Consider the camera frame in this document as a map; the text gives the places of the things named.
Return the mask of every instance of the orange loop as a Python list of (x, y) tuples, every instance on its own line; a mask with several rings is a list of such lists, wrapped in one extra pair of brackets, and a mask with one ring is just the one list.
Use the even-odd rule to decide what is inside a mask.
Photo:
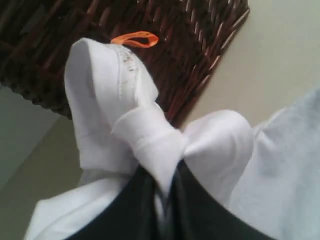
[[(148, 39), (149, 43), (144, 44), (135, 40), (130, 40), (133, 38), (143, 38), (143, 39)], [(124, 34), (121, 36), (117, 36), (114, 39), (111, 40), (112, 44), (125, 44), (131, 47), (136, 47), (136, 48), (151, 48), (154, 45), (156, 45), (159, 41), (159, 38), (154, 35), (151, 32), (148, 31), (137, 31), (137, 32), (132, 32), (132, 33), (128, 33), (128, 34)]]

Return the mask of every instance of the white fabric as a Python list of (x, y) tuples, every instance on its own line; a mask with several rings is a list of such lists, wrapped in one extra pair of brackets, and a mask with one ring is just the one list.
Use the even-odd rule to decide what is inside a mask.
[[(208, 193), (254, 228), (279, 240), (320, 239), (319, 91), (279, 112), (257, 130), (251, 129), (240, 114), (225, 110), (190, 123), (182, 134), (166, 122), (154, 104), (152, 84), (143, 84), (148, 74), (138, 74), (139, 84), (127, 88), (119, 100), (115, 94), (118, 84), (95, 80), (107, 74), (97, 69), (100, 63), (92, 67), (95, 77), (82, 70), (95, 63), (83, 61), (92, 56), (102, 61), (104, 54), (108, 59), (103, 58), (105, 64), (115, 65), (114, 69), (108, 67), (110, 72), (125, 69), (116, 66), (124, 61), (110, 50), (117, 53), (124, 48), (102, 46), (87, 39), (76, 43), (65, 80), (81, 167), (99, 170), (97, 175), (106, 178), (41, 201), (25, 240), (61, 240), (83, 228), (128, 181), (136, 166), (133, 156), (153, 175), (163, 193), (168, 192), (178, 161), (185, 158)], [(95, 49), (100, 54), (92, 54)], [(132, 59), (140, 64), (137, 58)], [(109, 79), (118, 83), (119, 76), (129, 75), (114, 73)], [(103, 96), (105, 91), (113, 91), (110, 98)], [(107, 124), (113, 127), (112, 136)], [(84, 182), (92, 175), (84, 177)]]

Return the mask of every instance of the laundry basket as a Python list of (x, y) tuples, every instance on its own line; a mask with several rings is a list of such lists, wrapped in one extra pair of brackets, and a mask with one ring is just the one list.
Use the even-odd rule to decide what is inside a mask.
[(64, 66), (72, 43), (136, 31), (159, 37), (131, 48), (178, 126), (249, 14), (247, 0), (0, 0), (0, 81), (35, 105), (71, 118)]

